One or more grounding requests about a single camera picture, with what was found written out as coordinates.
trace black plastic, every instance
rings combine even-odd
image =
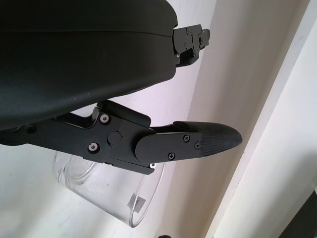
[[[0,130],[56,117],[175,74],[171,37],[0,33]]]
[[[165,0],[1,0],[0,31],[124,31],[172,36],[177,16]]]
[[[214,155],[242,143],[241,134],[227,125],[211,122],[175,121],[174,125],[186,131],[199,131],[203,134],[200,144],[202,156]]]

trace transparent plastic container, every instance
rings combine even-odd
[[[164,168],[165,163],[156,164],[146,176],[57,152],[53,174],[64,187],[136,227],[149,209]]]

